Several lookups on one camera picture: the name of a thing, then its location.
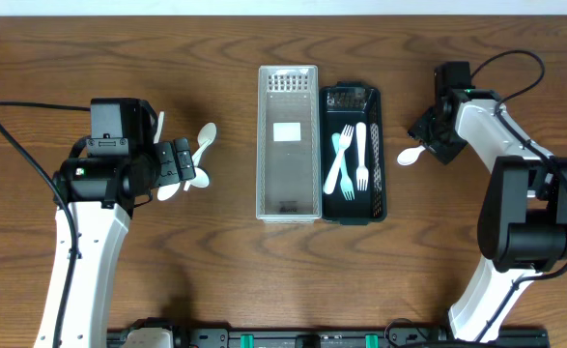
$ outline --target white wall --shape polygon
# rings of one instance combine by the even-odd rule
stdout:
[[[567,15],[567,0],[0,0],[0,15]]]

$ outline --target white label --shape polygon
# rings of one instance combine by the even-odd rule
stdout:
[[[274,141],[300,141],[300,122],[272,125]]]

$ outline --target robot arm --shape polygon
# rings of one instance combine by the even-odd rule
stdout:
[[[507,123],[528,138],[504,104],[500,107],[503,120],[497,118],[500,97],[471,84],[469,63],[446,63],[436,68],[435,78],[436,105],[412,126],[409,135],[444,164],[469,143],[492,174],[478,220],[483,255],[464,295],[448,311],[455,338],[488,342],[497,338],[500,324],[532,281],[512,288],[514,283],[540,275],[567,258],[567,193],[539,156],[504,126]],[[567,159],[554,158],[547,149],[530,143],[546,158],[553,158],[567,178]],[[547,208],[529,210],[529,198],[547,201]]]
[[[63,347],[106,346],[113,279],[133,209],[138,206],[135,198],[148,195],[152,200],[151,189],[195,177],[187,140],[158,143],[161,125],[146,101],[95,99],[91,117],[92,136],[75,144],[53,176],[79,237],[60,335]],[[84,148],[88,157],[81,159]],[[61,210],[56,212],[56,223],[55,261],[37,348],[53,346],[69,268],[71,232]]]

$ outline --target fork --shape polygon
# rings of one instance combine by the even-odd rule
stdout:
[[[332,145],[334,145],[334,153],[339,152],[339,138],[341,134],[335,133],[332,135]],[[341,159],[341,192],[345,200],[354,200],[354,184],[350,175],[348,175],[348,167],[345,164],[345,157]]]
[[[369,184],[369,169],[364,166],[364,150],[367,140],[367,125],[356,124],[356,145],[358,145],[358,169],[356,170],[356,189],[367,190]]]
[[[341,131],[341,137],[339,137],[339,151],[337,156],[334,158],[334,162],[330,167],[328,176],[326,177],[326,182],[324,183],[324,193],[331,194],[334,191],[334,187],[337,185],[337,177],[339,176],[339,168],[341,167],[341,160],[345,155],[345,151],[350,147],[352,143],[352,136],[354,135],[354,127],[350,125],[345,125],[343,131]]]

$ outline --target brown table surface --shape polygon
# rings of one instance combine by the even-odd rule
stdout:
[[[120,255],[110,328],[149,316],[236,328],[374,327],[396,317],[438,322],[478,264],[476,221],[489,182],[467,147],[443,166],[407,128],[433,102],[433,68],[473,67],[510,48],[538,52],[545,81],[508,103],[537,142],[567,156],[567,17],[0,18],[0,100],[88,105],[136,97],[166,111],[163,138],[215,122],[202,161],[208,189],[139,208]],[[383,96],[388,218],[366,227],[264,225],[255,218],[257,71],[315,64],[320,84],[362,80]],[[475,81],[502,95],[536,78],[522,57]],[[14,136],[52,172],[84,113],[0,109]],[[0,347],[36,337],[55,248],[51,192],[0,136]],[[507,319],[545,326],[567,347],[567,275],[533,284]]]

